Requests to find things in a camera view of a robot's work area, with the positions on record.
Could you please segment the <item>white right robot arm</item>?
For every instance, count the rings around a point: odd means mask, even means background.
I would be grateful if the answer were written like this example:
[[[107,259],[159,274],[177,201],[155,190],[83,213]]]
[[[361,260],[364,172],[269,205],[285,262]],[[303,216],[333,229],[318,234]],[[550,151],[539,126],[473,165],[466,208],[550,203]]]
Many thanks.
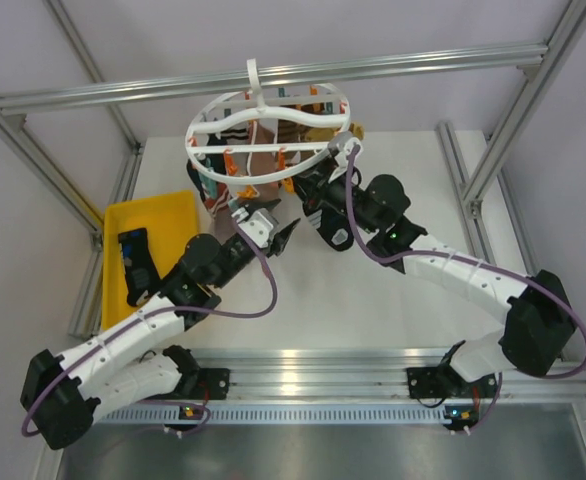
[[[413,369],[415,399],[448,399],[476,384],[516,370],[544,378],[577,325],[560,279],[541,270],[533,277],[456,252],[405,215],[410,200],[392,175],[361,188],[332,166],[316,166],[293,179],[303,207],[333,213],[353,235],[371,234],[366,253],[401,274],[429,281],[478,306],[500,322],[498,331],[454,344],[435,367]]]

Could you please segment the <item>yellow beige sock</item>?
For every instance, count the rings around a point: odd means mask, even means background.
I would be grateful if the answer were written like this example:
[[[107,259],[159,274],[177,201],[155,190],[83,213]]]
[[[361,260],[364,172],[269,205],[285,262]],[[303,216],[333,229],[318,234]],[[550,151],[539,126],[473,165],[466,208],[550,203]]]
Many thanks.
[[[365,131],[364,127],[360,123],[352,122],[348,128],[348,131],[360,141],[364,140]],[[300,139],[305,143],[329,142],[339,132],[340,130],[338,128],[307,128],[300,134]]]

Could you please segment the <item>white round clip hanger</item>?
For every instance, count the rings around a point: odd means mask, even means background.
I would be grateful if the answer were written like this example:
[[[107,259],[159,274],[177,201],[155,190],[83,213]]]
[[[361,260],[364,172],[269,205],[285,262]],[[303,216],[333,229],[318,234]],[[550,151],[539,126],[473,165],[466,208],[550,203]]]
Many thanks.
[[[239,189],[291,184],[351,125],[346,95],[330,83],[300,95],[265,89],[257,62],[246,62],[249,88],[206,105],[185,134],[187,158],[205,180]]]

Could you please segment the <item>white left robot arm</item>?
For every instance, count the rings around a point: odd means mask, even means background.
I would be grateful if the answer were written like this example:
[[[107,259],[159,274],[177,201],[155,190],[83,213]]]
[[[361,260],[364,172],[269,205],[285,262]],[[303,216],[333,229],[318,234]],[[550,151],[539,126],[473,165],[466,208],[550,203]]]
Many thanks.
[[[272,288],[269,314],[278,300],[267,260],[286,248],[298,223],[281,226],[277,201],[244,200],[232,212],[234,233],[225,242],[207,233],[192,237],[160,287],[138,310],[101,334],[58,354],[44,349],[29,362],[20,403],[24,437],[40,436],[62,450],[106,415],[157,395],[187,397],[199,384],[199,366],[189,350],[168,347],[147,362],[141,356],[210,315],[242,318],[220,309],[218,290],[253,260]]]

